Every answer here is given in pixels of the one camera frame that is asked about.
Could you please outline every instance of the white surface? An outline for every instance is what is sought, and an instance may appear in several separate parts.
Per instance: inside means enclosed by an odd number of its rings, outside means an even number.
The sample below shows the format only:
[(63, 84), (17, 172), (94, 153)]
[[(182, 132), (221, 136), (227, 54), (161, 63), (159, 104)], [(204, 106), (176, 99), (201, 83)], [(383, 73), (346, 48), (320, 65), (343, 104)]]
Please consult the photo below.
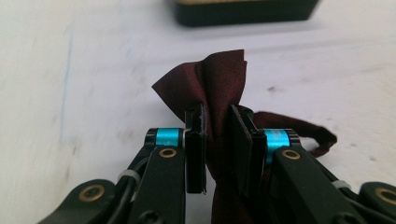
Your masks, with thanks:
[[(189, 29), (162, 0), (0, 0), (0, 222), (36, 223), (76, 185), (116, 181), (150, 127), (183, 127), (150, 86), (245, 49), (241, 105), (321, 124), (319, 160), (355, 191), (396, 185), (396, 1), (322, 1), (309, 21)], [(214, 183), (188, 196), (209, 223)]]

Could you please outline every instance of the maroon cloth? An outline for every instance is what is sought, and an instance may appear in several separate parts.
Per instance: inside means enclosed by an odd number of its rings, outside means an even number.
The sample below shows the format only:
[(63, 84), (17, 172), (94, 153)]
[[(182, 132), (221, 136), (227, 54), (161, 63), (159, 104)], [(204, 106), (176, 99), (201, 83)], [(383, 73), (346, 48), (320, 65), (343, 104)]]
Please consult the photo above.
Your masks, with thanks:
[[(212, 223), (262, 223), (258, 211), (262, 199), (247, 200), (237, 191), (230, 152), (230, 105), (238, 105), (245, 87), (247, 62), (243, 50), (219, 52), (203, 61), (183, 63), (153, 85), (169, 108), (184, 121), (187, 108), (204, 104), (207, 117), (206, 165), (216, 181)], [(323, 127), (281, 116), (259, 112), (254, 116), (258, 128), (292, 128), (300, 136), (313, 137), (319, 147), (314, 156), (325, 154), (336, 137)], [(266, 186), (269, 170), (264, 172)]]

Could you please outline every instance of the white cable tie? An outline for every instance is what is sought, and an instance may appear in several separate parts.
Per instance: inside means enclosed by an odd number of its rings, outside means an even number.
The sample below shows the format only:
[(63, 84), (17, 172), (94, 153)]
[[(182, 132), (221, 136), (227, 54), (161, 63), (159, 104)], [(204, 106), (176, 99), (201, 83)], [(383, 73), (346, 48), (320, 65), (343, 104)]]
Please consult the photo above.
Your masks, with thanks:
[(132, 177), (136, 181), (136, 185), (139, 186), (141, 178), (140, 175), (135, 170), (122, 171), (119, 175), (119, 180), (125, 175)]
[(344, 180), (335, 180), (332, 182), (332, 184), (337, 188), (337, 189), (342, 189), (342, 188), (347, 188), (350, 189), (350, 185), (344, 181)]

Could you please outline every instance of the white table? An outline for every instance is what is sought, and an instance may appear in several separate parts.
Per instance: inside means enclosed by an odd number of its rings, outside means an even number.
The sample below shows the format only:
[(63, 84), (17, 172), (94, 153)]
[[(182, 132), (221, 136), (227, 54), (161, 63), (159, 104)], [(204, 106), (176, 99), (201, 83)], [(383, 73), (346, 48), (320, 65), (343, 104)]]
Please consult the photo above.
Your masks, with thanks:
[[(76, 185), (116, 181), (151, 127), (183, 127), (150, 86), (245, 49), (241, 105), (324, 125), (319, 160), (354, 191), (396, 185), (396, 1), (328, 0), (309, 21), (184, 28), (163, 0), (0, 1), (0, 220), (36, 223)], [(214, 190), (188, 196), (209, 223)]]

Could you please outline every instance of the dark red fabric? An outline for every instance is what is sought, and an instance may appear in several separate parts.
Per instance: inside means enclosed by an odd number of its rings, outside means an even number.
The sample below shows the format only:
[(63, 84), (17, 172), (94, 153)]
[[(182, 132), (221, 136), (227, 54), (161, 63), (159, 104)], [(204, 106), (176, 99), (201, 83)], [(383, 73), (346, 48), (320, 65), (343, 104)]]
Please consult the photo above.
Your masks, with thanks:
[[(200, 62), (183, 63), (153, 85), (169, 108), (184, 121), (187, 108), (204, 104), (207, 116), (206, 164), (216, 181), (212, 223), (259, 223), (260, 200), (247, 200), (237, 193), (230, 153), (230, 105), (238, 105), (245, 87), (247, 62), (244, 51), (232, 50), (209, 55)], [(315, 138), (315, 156), (325, 154), (336, 137), (323, 127), (278, 114), (260, 112), (254, 116), (258, 128), (292, 128), (300, 136)], [(263, 176), (264, 186), (268, 170)]]

